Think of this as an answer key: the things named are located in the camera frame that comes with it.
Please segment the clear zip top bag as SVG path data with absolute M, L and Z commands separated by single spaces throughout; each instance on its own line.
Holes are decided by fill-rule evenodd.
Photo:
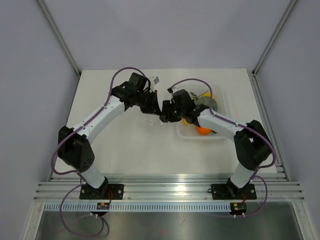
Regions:
M 150 126 L 162 126 L 164 123 L 160 120 L 160 116 L 157 114 L 148 115 L 148 124 Z

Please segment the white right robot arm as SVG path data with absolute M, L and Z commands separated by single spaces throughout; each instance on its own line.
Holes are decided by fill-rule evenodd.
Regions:
M 257 120 L 249 123 L 237 122 L 214 110 L 214 100 L 196 104 L 185 89 L 168 88 L 170 100 L 162 103 L 160 120 L 164 123 L 178 122 L 182 119 L 199 128 L 209 129 L 226 137 L 234 143 L 238 165 L 227 180 L 227 193 L 232 198 L 239 198 L 245 192 L 245 186 L 254 178 L 262 162 L 269 156 L 275 156 L 262 124 Z

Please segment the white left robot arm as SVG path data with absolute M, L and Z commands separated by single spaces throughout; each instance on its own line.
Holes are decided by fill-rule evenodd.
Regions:
M 144 114 L 160 115 L 157 90 L 158 77 L 132 73 L 129 80 L 111 86 L 107 99 L 82 122 L 73 127 L 63 126 L 58 132 L 56 155 L 72 167 L 84 181 L 82 191 L 90 197 L 103 199 L 108 195 L 108 179 L 95 166 L 92 149 L 97 136 L 115 118 L 137 106 Z

